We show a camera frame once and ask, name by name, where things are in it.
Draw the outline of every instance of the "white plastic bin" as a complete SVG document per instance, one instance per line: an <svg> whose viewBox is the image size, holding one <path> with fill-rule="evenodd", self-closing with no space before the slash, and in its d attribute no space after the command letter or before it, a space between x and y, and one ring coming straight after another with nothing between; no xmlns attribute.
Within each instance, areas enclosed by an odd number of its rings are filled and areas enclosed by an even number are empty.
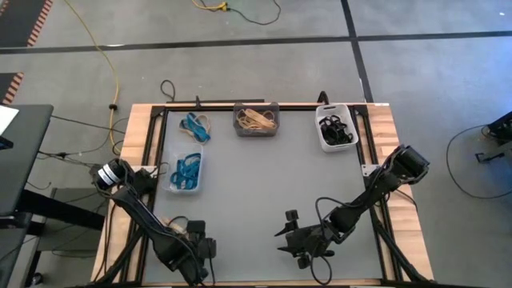
<svg viewBox="0 0 512 288"><path fill-rule="evenodd" d="M175 184L173 184L170 181L170 176L176 172L178 160L184 159L186 156L194 153L200 153L201 154L201 162L199 163L199 175L198 175L198 184L195 188L191 190L186 189L179 189L176 187ZM202 149L202 145L197 143L186 143L186 142L180 142L180 143L173 143L171 144L167 156L165 159L162 160L161 169L162 172L165 174L160 177L164 177L164 179L160 178L161 181L161 187L164 190L170 191L172 193L176 194L196 194L201 189L201 171L202 171L202 164L205 161L204 153Z"/></svg>
<svg viewBox="0 0 512 288"><path fill-rule="evenodd" d="M324 140L319 122L320 120L324 119L325 116L333 115L340 117L342 122L346 124L347 133L352 133L353 137L351 143L331 146L327 144L326 140ZM325 152L336 152L348 149L349 147L355 146L355 144L359 141L358 133L355 129L354 123L352 122L352 117L350 116L349 107L345 104L324 105L317 107L317 112L314 120L314 124L317 127L318 137L320 138L320 145L322 146L322 149Z"/></svg>

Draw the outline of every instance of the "blue strap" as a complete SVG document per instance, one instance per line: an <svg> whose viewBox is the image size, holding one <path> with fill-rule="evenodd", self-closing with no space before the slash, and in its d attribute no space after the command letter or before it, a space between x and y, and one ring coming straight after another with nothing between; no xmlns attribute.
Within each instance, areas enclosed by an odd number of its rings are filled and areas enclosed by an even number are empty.
<svg viewBox="0 0 512 288"><path fill-rule="evenodd" d="M210 140L208 131L206 131L206 128L202 123L196 119L196 115L194 113L188 113L186 118L180 121L179 127L192 132L194 134L194 138L200 143L205 143Z"/></svg>
<svg viewBox="0 0 512 288"><path fill-rule="evenodd" d="M175 184L178 189L194 189L198 186L200 165L200 153L190 154L184 159L179 159L176 163L176 172L170 176L170 182Z"/></svg>

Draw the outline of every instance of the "plastic bin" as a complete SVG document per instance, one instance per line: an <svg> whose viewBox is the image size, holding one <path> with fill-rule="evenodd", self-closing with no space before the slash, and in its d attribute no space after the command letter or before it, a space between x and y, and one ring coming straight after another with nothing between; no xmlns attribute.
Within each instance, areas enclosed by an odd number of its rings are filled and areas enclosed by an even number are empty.
<svg viewBox="0 0 512 288"><path fill-rule="evenodd" d="M198 184L195 188L186 190L186 189L179 189L176 187L175 184L173 184L170 181L170 176L176 172L178 160L184 159L186 156L194 153L200 153L201 154L201 162L199 163L199 175L198 175ZM202 145L197 143L174 143L171 145L170 150L164 159L162 161L161 168L165 171L164 179L161 179L161 187L164 190L170 191L175 194L196 194L201 189L201 172L202 172L202 164L205 161L203 153Z"/></svg>
<svg viewBox="0 0 512 288"><path fill-rule="evenodd" d="M265 117L269 120L274 120L276 127L271 129L244 129L238 124L237 115L242 109L252 109L260 114L265 111L270 111L274 114L272 119L271 114L266 114ZM235 103L233 108L233 127L240 137L270 137L276 135L279 128L279 104L276 102L267 105L246 105L242 103Z"/></svg>
<svg viewBox="0 0 512 288"><path fill-rule="evenodd" d="M327 144L326 140L324 140L322 135L322 130L320 129L319 122L324 119L325 116L333 116L336 115L340 117L341 121L346 124L346 132L352 133L352 142L347 144L340 144L331 146ZM352 122L352 117L350 116L349 107L345 104L336 104L336 105L324 105L319 106L316 111L316 117L314 118L314 124L317 127L318 137L320 138L320 145L325 152L336 152L340 150L344 150L355 146L355 144L359 141L358 132L355 129L354 123Z"/></svg>

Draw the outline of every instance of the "wooden board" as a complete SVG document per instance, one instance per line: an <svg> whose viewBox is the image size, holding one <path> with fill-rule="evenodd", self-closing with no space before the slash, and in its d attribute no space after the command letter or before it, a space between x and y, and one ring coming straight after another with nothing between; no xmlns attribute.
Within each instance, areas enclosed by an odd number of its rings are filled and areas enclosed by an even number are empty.
<svg viewBox="0 0 512 288"><path fill-rule="evenodd" d="M294 106L310 106L317 105L317 103L279 103L280 105L294 105ZM399 144L398 136L396 129L394 127L393 115L391 113L391 108L388 104L379 104L379 103L347 103L347 104L355 104L355 105L367 105L369 115L370 115L370 124L372 127L372 132L374 136L374 142L376 145L378 160L383 162L386 159L387 155L389 155L394 148ZM226 103L207 103L203 104L204 106L225 106ZM148 133L148 128L150 124L151 117L151 108L153 104L135 104L132 106L132 110L130 112L130 119L128 121L128 126L126 128L125 141L123 143L121 158L128 161L132 166L140 166L142 163L142 155L144 152L144 145L146 143L146 136ZM179 103L179 104L166 104L166 106L173 107L194 107L194 104L188 103ZM154 158L156 155L156 143L158 142L158 136L161 125L161 118L158 118L153 134L152 147L150 150L150 161L149 163L154 163ZM361 141L363 146L363 151L365 156L369 156L368 143L366 140L366 133L364 131L364 126L359 123L360 131L361 131ZM401 188L405 193L409 196L412 196L409 187ZM426 253L425 243L423 241L422 230L419 225L418 215L412 205L408 200L396 195L392 194L390 200L388 201L388 206L390 208L390 217L392 221L392 226L394 228L394 236L395 240L402 249L402 252L405 256L410 260L410 262L416 267L416 269L423 274L427 278L432 277L432 270L430 268L430 262L428 259L428 254ZM128 227L130 225L130 217L124 212L122 209L117 208L114 212L114 220L113 220L113 229L111 231L110 236L110 245L109 245L109 257L107 259L108 263L111 264L122 250L124 245L126 244L126 236ZM98 268L101 265L103 260L103 249L104 249L104 234L102 234L102 238L98 247L98 254L96 257L96 263L94 264L93 274L91 278L94 278L96 273L98 272ZM134 252L132 253L132 261L130 261L130 269L128 273L128 281L133 281L135 276L135 270L138 263L138 250L140 243L135 247ZM383 248L383 258L386 264L386 271L389 271L387 274L392 275L392 266L390 261L389 251L386 248L386 245L382 244ZM176 285L177 283L162 283L164 286L168 285ZM316 282L312 281L296 281L296 282L229 282L224 283L225 285L311 285L316 284ZM332 284L337 285L377 285L378 280L376 279L352 279L352 280L336 280L333 281Z"/></svg>

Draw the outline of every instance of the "white paper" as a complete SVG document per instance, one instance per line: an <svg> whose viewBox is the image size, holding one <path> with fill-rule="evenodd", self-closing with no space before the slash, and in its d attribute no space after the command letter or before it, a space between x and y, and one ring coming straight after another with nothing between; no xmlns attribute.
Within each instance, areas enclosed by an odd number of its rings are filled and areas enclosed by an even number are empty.
<svg viewBox="0 0 512 288"><path fill-rule="evenodd" d="M18 112L18 109L0 106L0 135L3 134L3 131L6 130Z"/></svg>

